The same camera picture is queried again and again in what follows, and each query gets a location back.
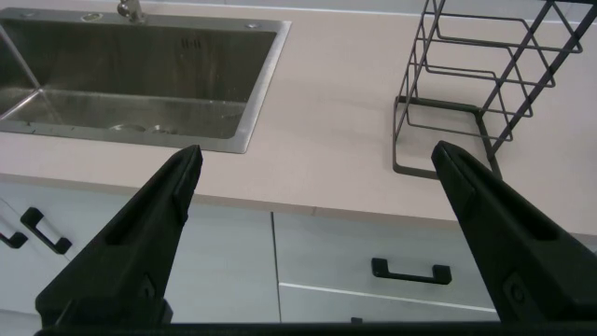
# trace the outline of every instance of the white cabinet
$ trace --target white cabinet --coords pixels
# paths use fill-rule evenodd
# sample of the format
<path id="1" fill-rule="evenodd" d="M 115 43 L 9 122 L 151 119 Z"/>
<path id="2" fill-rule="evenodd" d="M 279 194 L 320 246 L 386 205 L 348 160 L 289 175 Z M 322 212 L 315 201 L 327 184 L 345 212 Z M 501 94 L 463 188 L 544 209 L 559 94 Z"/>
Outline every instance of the white cabinet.
<path id="1" fill-rule="evenodd" d="M 285 323 L 499 321 L 491 309 L 289 286 L 280 286 L 280 310 Z"/>
<path id="2" fill-rule="evenodd" d="M 173 322 L 280 322 L 270 213 L 192 205 L 165 298 Z"/>
<path id="3" fill-rule="evenodd" d="M 44 217 L 37 228 L 53 243 L 64 237 L 73 244 L 65 254 L 69 259 L 130 199 L 124 195 L 13 183 L 0 184 L 0 197 L 21 215 L 30 207 L 38 209 Z"/>
<path id="4" fill-rule="evenodd" d="M 461 231 L 274 214 L 281 283 L 493 308 Z M 447 285 L 375 277 L 371 260 L 391 273 L 430 277 L 449 266 Z"/>
<path id="5" fill-rule="evenodd" d="M 52 242 L 73 244 L 72 259 L 130 199 L 97 192 L 0 183 L 0 197 L 18 213 L 37 208 Z M 271 214 L 192 204 L 178 245 L 166 300 L 174 322 L 279 322 Z M 33 313 L 35 296 L 66 265 L 22 225 L 21 249 L 1 247 L 0 309 Z M 47 259 L 60 259 L 55 264 Z M 35 286 L 22 284 L 35 283 Z"/>
<path id="6" fill-rule="evenodd" d="M 0 243 L 0 310 L 36 314 L 35 297 L 68 260 L 38 242 L 20 218 L 0 195 L 0 232 L 8 238 L 16 231 L 28 237 L 19 248 Z"/>

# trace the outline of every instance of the wire rack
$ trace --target wire rack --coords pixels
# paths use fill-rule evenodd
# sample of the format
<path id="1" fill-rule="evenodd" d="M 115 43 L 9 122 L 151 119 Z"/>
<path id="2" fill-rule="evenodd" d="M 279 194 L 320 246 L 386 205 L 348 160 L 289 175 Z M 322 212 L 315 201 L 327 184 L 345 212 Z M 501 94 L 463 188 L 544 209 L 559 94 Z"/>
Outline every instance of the wire rack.
<path id="1" fill-rule="evenodd" d="M 501 178 L 502 175 L 497 163 L 497 158 L 495 157 L 495 153 L 500 146 L 504 144 L 504 142 L 509 142 L 514 139 L 512 130 L 522 118 L 531 118 L 534 115 L 532 104 L 543 91 L 543 89 L 555 87 L 556 82 L 554 75 L 566 60 L 568 55 L 577 54 L 583 51 L 583 48 L 580 45 L 580 38 L 587 32 L 590 25 L 597 17 L 597 1 L 585 0 L 570 2 L 580 2 L 585 4 L 591 3 L 589 11 L 580 24 L 576 27 L 576 29 L 572 28 L 569 21 L 565 18 L 564 14 L 554 1 L 545 1 L 545 4 L 542 6 L 535 20 L 529 25 L 527 21 L 517 18 L 444 13 L 443 8 L 445 6 L 446 0 L 426 0 L 423 12 L 421 14 L 421 20 L 419 21 L 419 27 L 412 45 L 412 50 L 410 52 L 407 70 L 402 80 L 399 95 L 396 97 L 394 102 L 394 136 L 392 145 L 394 171 L 399 174 L 437 179 L 435 171 L 398 164 L 396 160 L 396 150 L 400 146 L 398 136 L 404 126 L 404 121 L 406 120 L 409 126 L 416 128 L 469 135 L 480 138 L 485 148 L 487 160 L 493 173 L 497 177 Z M 555 11 L 555 13 L 557 13 L 557 16 L 562 21 L 563 26 L 568 33 L 567 41 L 561 48 L 540 46 L 535 36 L 539 25 L 546 19 L 548 13 L 552 9 Z M 442 34 L 440 30 L 440 21 L 443 17 L 511 22 L 513 24 L 520 24 L 526 33 L 520 43 L 507 43 L 449 36 Z M 431 23 L 429 31 L 426 32 L 424 21 L 425 19 L 431 18 L 433 18 L 433 22 Z M 494 71 L 487 69 L 433 65 L 427 60 L 429 47 L 432 43 L 502 49 L 509 56 L 509 61 L 504 71 L 499 75 Z M 419 45 L 423 45 L 423 50 L 419 50 Z M 545 68 L 545 72 L 537 81 L 524 80 L 522 78 L 521 70 L 519 69 L 519 60 L 523 52 L 527 49 L 530 49 L 533 52 L 536 51 L 543 68 Z M 555 57 L 551 63 L 548 62 L 545 56 L 547 52 L 555 53 Z M 491 90 L 491 93 L 489 94 L 489 97 L 486 99 L 485 103 L 481 106 L 423 98 L 420 96 L 418 85 L 418 81 L 423 70 L 432 76 L 466 77 L 489 81 L 493 83 L 493 89 Z M 506 108 L 502 93 L 502 87 L 505 83 L 511 83 L 517 85 L 517 87 L 520 86 L 523 100 L 517 109 Z M 475 123 L 477 124 L 479 131 L 464 132 L 450 128 L 414 122 L 409 113 L 409 107 L 411 105 L 420 105 L 471 114 L 475 119 Z M 499 134 L 488 134 L 484 120 L 484 116 L 488 112 L 497 114 L 500 116 L 500 118 L 504 118 L 504 123 L 506 126 Z"/>

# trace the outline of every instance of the drawer handle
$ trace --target drawer handle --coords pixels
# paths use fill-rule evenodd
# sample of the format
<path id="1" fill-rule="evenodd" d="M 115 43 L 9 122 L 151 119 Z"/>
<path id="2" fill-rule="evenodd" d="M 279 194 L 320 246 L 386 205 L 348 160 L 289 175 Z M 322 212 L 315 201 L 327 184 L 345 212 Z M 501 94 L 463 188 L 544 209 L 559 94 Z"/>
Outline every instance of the drawer handle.
<path id="1" fill-rule="evenodd" d="M 0 233 L 0 240 L 10 248 L 21 248 L 27 241 L 27 236 L 20 232 L 15 232 L 12 237 L 6 238 L 4 234 Z"/>
<path id="2" fill-rule="evenodd" d="M 40 230 L 37 229 L 37 224 L 39 224 L 39 221 L 43 217 L 44 217 L 44 214 L 42 214 L 41 211 L 37 210 L 37 208 L 30 207 L 29 209 L 27 209 L 27 211 L 25 211 L 24 214 L 22 214 L 21 223 L 27 229 L 31 230 L 31 232 L 33 232 L 34 235 L 37 238 L 39 238 L 39 240 L 41 240 L 45 245 L 47 245 L 56 254 L 66 253 L 66 251 L 68 251 L 68 249 L 72 245 L 68 239 L 62 237 L 61 239 L 58 240 L 58 242 L 56 244 L 54 244 L 50 241 L 50 239 L 48 239 L 48 237 L 46 237 L 44 235 L 44 233 L 42 233 Z"/>
<path id="3" fill-rule="evenodd" d="M 373 258 L 371 260 L 371 270 L 373 275 L 384 279 L 395 279 L 422 282 L 426 284 L 448 285 L 451 282 L 450 266 L 433 265 L 433 276 L 419 276 L 409 274 L 390 273 L 388 269 L 388 260 Z"/>

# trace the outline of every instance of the faucet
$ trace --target faucet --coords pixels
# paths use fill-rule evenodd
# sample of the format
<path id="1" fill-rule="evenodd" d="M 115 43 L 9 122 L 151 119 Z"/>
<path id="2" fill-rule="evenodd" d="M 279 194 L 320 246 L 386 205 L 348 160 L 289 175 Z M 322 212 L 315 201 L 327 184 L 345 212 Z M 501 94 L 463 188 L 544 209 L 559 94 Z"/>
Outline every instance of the faucet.
<path id="1" fill-rule="evenodd" d="M 117 10 L 118 14 L 129 18 L 132 23 L 144 23 L 146 21 L 139 0 L 120 0 Z"/>

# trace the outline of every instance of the stainless steel sink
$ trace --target stainless steel sink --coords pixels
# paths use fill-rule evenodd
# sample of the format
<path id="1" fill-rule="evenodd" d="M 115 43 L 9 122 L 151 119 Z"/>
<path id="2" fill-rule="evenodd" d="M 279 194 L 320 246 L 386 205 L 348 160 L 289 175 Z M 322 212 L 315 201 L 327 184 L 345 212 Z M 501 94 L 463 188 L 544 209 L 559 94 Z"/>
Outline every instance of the stainless steel sink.
<path id="1" fill-rule="evenodd" d="M 7 8 L 0 131 L 244 153 L 290 22 Z"/>

